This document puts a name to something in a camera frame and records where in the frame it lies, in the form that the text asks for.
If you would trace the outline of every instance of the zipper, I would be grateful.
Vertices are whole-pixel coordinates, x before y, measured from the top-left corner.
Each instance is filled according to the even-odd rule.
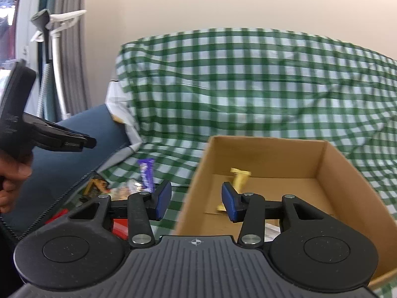
[[[127,147],[128,144],[123,145],[121,147],[119,147],[117,150],[115,150],[114,152],[112,152],[112,154],[110,156],[108,156],[105,160],[103,160],[100,164],[98,164],[97,166],[95,166],[90,172],[86,173],[83,177],[80,178],[80,180],[78,180],[77,182],[75,182],[65,193],[63,193],[60,197],[57,198],[57,200],[55,200],[55,202],[53,202],[51,204],[51,206],[49,208],[47,208],[44,212],[42,212],[40,214],[39,217],[37,217],[34,222],[25,230],[25,232],[23,232],[21,235],[17,235],[14,230],[11,228],[11,226],[9,226],[7,224],[7,222],[5,222],[3,220],[3,217],[0,215],[0,223],[3,224],[4,228],[14,237],[15,240],[22,240],[25,236],[27,236],[31,230],[41,222],[41,220],[43,218],[45,218],[45,216],[57,205],[59,204],[60,201],[62,201],[66,196],[68,196],[72,191],[74,191],[76,189],[76,187],[78,187],[79,185],[83,184],[87,177],[89,177],[93,172],[95,172],[99,167],[101,167],[106,161],[109,160],[109,158],[111,158],[114,154],[116,154],[118,151],[120,151],[121,149]]]

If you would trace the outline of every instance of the hand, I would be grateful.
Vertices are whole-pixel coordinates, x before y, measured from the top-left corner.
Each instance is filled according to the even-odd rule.
[[[32,160],[33,155],[29,154],[18,162],[0,150],[0,176],[5,177],[0,191],[0,213],[8,213],[14,208],[22,183],[32,174]]]

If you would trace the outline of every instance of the window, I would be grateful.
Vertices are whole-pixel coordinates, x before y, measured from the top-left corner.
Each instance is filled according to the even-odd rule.
[[[15,58],[15,24],[19,0],[0,0],[0,65]]]

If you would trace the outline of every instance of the cardboard box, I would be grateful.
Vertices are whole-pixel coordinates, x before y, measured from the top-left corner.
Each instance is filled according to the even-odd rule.
[[[272,201],[294,194],[370,238],[379,254],[371,289],[397,275],[396,222],[370,184],[327,141],[212,137],[193,176],[174,234],[230,234],[237,238],[241,223],[233,224],[226,213],[216,210],[222,202],[222,183],[233,180],[230,168],[251,171],[242,191]]]

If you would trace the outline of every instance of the red object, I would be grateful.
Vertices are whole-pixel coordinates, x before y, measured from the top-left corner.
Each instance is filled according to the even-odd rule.
[[[114,219],[112,233],[123,240],[128,239],[128,220]]]
[[[60,212],[56,213],[53,217],[51,217],[47,222],[45,222],[45,224],[48,224],[49,222],[56,220],[58,217],[65,215],[68,212],[69,212],[68,209],[66,209],[66,208],[62,209]]]

